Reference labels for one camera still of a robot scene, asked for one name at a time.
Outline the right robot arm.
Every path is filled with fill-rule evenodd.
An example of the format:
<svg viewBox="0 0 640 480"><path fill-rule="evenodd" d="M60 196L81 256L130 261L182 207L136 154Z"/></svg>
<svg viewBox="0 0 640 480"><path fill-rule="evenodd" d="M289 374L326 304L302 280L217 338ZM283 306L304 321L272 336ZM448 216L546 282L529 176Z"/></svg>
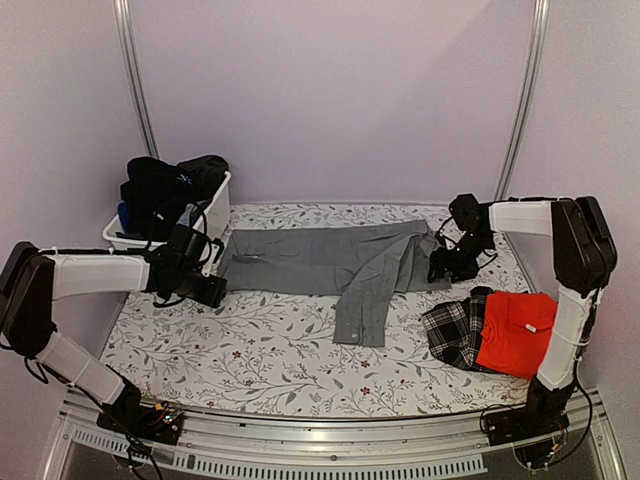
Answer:
<svg viewBox="0 0 640 480"><path fill-rule="evenodd" d="M550 345L531 381L517 427L537 436L555 420L577 386L578 359L586 349L601 294L617 265L617 250L598 200L593 196L516 198L481 203L458 195L448 207L462 236L452 248L434 251L431 281L474 278L478 256L493 247L496 233L550 238L558 310Z"/></svg>

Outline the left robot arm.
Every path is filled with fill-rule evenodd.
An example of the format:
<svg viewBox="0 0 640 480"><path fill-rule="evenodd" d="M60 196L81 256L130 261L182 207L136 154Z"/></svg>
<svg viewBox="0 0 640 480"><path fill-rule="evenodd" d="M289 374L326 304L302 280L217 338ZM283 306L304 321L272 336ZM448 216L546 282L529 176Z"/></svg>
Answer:
<svg viewBox="0 0 640 480"><path fill-rule="evenodd" d="M59 249L20 241L1 271L1 346L82 391L126 433L141 433L149 415L139 389L85 340L66 334L62 317L78 307L71 322L78 325L100 303L132 293L154 295L161 308L185 300L217 307L226 282L208 269L223 251L220 239L183 225L156 247Z"/></svg>

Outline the grey button-up shirt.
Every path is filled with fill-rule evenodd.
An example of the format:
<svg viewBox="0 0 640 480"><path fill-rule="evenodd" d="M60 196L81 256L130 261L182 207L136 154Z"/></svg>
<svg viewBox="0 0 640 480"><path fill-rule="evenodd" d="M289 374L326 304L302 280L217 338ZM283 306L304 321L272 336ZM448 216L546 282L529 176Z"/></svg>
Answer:
<svg viewBox="0 0 640 480"><path fill-rule="evenodd" d="M394 294L450 288L429 278L438 248L423 220L348 228L232 232L217 273L229 291L337 299L333 340L382 347Z"/></svg>

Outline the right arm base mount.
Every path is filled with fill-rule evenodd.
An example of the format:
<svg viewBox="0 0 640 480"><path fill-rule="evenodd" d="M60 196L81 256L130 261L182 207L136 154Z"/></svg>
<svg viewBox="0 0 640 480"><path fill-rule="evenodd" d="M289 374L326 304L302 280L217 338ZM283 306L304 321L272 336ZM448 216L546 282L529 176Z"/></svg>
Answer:
<svg viewBox="0 0 640 480"><path fill-rule="evenodd" d="M490 446L522 442L512 453L525 469L547 469L566 445L566 405L546 407L493 404L480 414L479 427Z"/></svg>

